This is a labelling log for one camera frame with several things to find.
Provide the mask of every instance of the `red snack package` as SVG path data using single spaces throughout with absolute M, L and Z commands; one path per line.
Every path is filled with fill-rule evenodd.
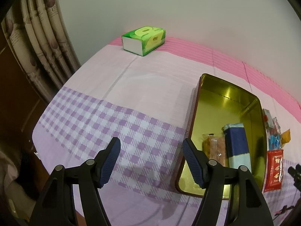
M 264 192 L 281 189 L 283 176 L 283 149 L 267 151 L 268 168 Z

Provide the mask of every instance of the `green tissue package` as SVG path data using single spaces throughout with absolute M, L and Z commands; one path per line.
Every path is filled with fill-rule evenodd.
M 165 30 L 144 26 L 123 34 L 121 38 L 124 50 L 145 56 L 165 43 Z

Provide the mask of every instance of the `bamboo print curtain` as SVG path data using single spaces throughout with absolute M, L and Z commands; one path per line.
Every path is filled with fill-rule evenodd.
M 50 102 L 79 69 L 55 0 L 16 0 L 1 23 L 20 67 Z

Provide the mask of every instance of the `pink striped border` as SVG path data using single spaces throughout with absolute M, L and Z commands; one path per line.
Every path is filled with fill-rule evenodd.
M 116 38 L 109 44 L 122 46 L 121 37 Z M 208 47 L 174 37 L 166 37 L 165 43 L 156 50 L 169 52 L 186 59 L 211 65 L 246 80 L 265 94 L 274 98 L 301 123 L 301 106 L 297 100 L 272 79 L 246 63 Z

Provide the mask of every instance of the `metal tin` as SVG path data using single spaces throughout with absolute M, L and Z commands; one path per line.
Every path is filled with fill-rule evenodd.
M 202 150 L 203 134 L 223 134 L 228 123 L 243 123 L 251 157 L 252 174 L 263 188 L 267 140 L 260 101 L 254 94 L 218 77 L 203 74 L 197 87 L 189 137 Z M 205 193 L 193 180 L 183 158 L 176 179 L 179 192 L 202 197 Z M 223 198 L 229 198 L 230 185 L 224 186 Z

